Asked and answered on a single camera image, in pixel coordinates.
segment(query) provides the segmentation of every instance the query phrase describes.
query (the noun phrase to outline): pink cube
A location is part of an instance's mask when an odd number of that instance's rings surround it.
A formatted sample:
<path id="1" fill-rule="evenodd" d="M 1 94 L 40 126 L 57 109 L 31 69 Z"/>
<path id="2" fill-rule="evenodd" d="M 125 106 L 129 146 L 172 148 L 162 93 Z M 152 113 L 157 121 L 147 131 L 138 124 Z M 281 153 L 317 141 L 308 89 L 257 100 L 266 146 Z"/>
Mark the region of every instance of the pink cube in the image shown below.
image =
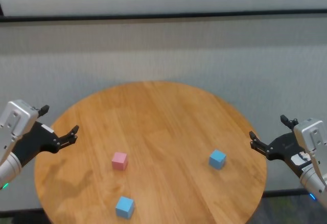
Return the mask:
<path id="1" fill-rule="evenodd" d="M 127 154 L 122 152 L 115 152 L 111 163 L 114 169 L 125 170 L 128 163 Z"/>

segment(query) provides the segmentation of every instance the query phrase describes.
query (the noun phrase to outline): blue cube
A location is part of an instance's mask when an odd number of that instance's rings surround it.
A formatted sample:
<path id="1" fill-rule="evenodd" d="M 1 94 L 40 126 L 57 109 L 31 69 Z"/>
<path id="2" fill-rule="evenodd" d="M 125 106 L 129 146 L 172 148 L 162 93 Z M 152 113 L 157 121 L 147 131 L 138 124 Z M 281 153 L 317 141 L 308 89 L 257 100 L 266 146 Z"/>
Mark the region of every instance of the blue cube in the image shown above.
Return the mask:
<path id="1" fill-rule="evenodd" d="M 130 219 L 134 210 L 134 200 L 121 197 L 116 205 L 116 215 L 125 219 Z"/>
<path id="2" fill-rule="evenodd" d="M 225 160 L 225 154 L 223 154 L 221 151 L 214 150 L 214 152 L 210 155 L 209 164 L 215 169 L 221 169 L 224 166 Z"/>

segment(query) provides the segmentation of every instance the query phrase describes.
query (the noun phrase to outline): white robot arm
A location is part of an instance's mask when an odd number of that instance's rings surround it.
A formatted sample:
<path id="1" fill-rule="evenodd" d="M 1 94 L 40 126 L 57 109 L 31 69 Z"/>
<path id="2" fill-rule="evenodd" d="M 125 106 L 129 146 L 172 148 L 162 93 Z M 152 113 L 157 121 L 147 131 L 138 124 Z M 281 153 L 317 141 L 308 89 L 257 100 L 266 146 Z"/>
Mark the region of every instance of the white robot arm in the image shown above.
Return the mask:
<path id="1" fill-rule="evenodd" d="M 59 138 L 51 128 L 37 122 L 48 110 L 47 105 L 38 110 L 15 100 L 8 102 L 0 114 L 0 190 L 40 152 L 57 153 L 76 142 L 77 125 Z"/>
<path id="2" fill-rule="evenodd" d="M 281 122 L 292 132 L 279 136 L 269 145 L 251 131 L 251 148 L 268 160 L 283 160 L 299 177 L 301 184 L 327 208 L 327 130 L 320 120 L 301 123 L 281 115 Z"/>

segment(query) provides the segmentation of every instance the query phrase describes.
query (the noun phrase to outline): blue led light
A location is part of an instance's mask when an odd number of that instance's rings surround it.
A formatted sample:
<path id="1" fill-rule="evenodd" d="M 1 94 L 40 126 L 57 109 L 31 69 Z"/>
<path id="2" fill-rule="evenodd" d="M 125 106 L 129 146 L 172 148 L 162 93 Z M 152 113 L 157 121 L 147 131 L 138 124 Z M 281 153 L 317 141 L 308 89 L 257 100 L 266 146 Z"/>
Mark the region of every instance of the blue led light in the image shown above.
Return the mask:
<path id="1" fill-rule="evenodd" d="M 316 197 L 312 193 L 309 193 L 309 195 L 313 200 L 316 200 Z"/>

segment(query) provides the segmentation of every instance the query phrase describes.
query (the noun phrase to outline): wood grain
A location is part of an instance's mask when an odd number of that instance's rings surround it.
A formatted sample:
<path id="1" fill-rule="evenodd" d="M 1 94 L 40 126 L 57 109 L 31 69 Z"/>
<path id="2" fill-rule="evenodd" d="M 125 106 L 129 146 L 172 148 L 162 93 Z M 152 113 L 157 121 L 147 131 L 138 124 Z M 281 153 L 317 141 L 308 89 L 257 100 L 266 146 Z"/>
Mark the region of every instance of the wood grain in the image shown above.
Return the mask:
<path id="1" fill-rule="evenodd" d="M 257 208 L 266 161 L 251 150 L 247 120 L 201 89 L 140 82 L 93 94 L 54 124 L 79 124 L 78 140 L 36 158 L 39 199 L 54 223 L 245 223 Z M 214 149 L 227 155 L 208 165 Z M 125 171 L 111 158 L 126 152 Z M 135 200 L 130 220 L 115 215 L 120 196 Z"/>

